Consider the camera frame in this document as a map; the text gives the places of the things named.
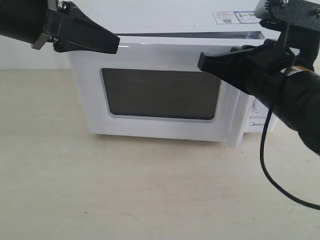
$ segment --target white microwave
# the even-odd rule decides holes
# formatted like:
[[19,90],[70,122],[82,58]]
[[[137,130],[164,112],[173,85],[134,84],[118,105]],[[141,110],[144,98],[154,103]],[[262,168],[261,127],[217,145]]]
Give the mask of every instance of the white microwave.
[[266,110],[261,115],[252,96],[197,67],[201,52],[263,44],[257,2],[93,1],[86,13],[121,41],[116,55],[68,54],[90,132],[230,147],[244,132],[261,132],[250,114],[261,121]]

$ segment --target white wall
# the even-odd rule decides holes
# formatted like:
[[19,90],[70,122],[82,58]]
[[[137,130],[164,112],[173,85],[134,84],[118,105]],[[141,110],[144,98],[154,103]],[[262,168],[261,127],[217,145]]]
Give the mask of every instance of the white wall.
[[[82,10],[86,9],[86,6],[91,1],[92,0],[73,0]],[[320,3],[320,0],[309,1]],[[315,65],[320,67],[320,59]],[[69,68],[70,65],[66,54],[54,52],[52,44],[46,44],[40,51],[37,51],[31,49],[28,43],[0,36],[0,70]]]

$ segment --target microwave window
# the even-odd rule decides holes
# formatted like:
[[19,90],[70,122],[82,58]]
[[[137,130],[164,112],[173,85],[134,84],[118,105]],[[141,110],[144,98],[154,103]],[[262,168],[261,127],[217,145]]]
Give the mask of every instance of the microwave window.
[[212,120],[221,80],[206,72],[103,68],[110,112],[121,116]]

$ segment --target black cable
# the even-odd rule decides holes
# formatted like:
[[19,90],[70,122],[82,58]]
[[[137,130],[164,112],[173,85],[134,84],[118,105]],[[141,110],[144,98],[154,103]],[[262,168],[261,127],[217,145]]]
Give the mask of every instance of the black cable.
[[292,67],[294,66],[295,64],[295,61],[296,61],[296,56],[295,54],[291,51],[290,51],[290,55],[291,55],[291,58],[290,58],[290,66],[285,70],[284,72],[284,75],[283,75],[283,79],[282,79],[282,83],[281,83],[281,87],[279,89],[279,92],[277,94],[277,97],[276,99],[273,101],[273,103],[271,104],[270,108],[269,108],[269,112],[268,112],[268,115],[266,117],[266,121],[265,121],[265,125],[264,125],[264,128],[263,128],[263,132],[262,132],[262,138],[261,138],[261,145],[260,145],[260,163],[261,163],[261,167],[262,167],[262,170],[263,170],[263,173],[264,175],[266,176],[266,178],[269,180],[269,182],[276,188],[278,189],[282,194],[284,194],[287,198],[291,199],[292,201],[300,204],[300,205],[303,205],[307,208],[311,208],[311,209],[315,209],[315,210],[320,210],[320,205],[317,205],[317,204],[313,204],[313,203],[310,203],[310,202],[307,202],[307,201],[304,201],[304,200],[301,200],[295,196],[293,196],[292,194],[290,194],[288,191],[286,191],[285,189],[283,189],[269,174],[268,170],[267,170],[267,167],[266,167],[266,163],[265,163],[265,145],[266,145],[266,137],[267,137],[267,133],[268,133],[268,127],[269,127],[269,124],[270,124],[270,120],[271,120],[271,117],[272,117],[272,114],[274,112],[274,109],[278,103],[278,100],[279,100],[279,97],[282,95],[282,92],[283,92],[283,88],[284,88],[284,85],[286,83],[286,79],[287,79],[287,75],[288,73],[290,72],[290,70],[292,69]]

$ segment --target brand logo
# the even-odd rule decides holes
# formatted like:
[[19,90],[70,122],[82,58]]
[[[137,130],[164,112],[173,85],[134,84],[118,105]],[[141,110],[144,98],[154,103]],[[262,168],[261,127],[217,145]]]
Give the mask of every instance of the brand logo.
[[250,127],[263,127],[264,123],[250,122]]

